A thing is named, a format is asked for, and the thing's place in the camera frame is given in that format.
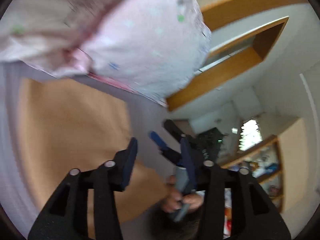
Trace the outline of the person's right hand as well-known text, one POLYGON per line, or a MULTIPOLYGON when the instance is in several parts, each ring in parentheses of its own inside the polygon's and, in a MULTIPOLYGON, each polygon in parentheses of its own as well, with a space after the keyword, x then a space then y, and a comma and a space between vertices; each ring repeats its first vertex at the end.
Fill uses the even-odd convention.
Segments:
POLYGON ((175 175, 171 175, 167 178, 168 194, 161 201, 161 209, 166 213, 174 213, 175 211, 179 210, 183 204, 188 204, 188 213, 198 210, 203 204, 204 197, 196 193, 182 196, 180 191, 175 188, 175 183, 175 175))

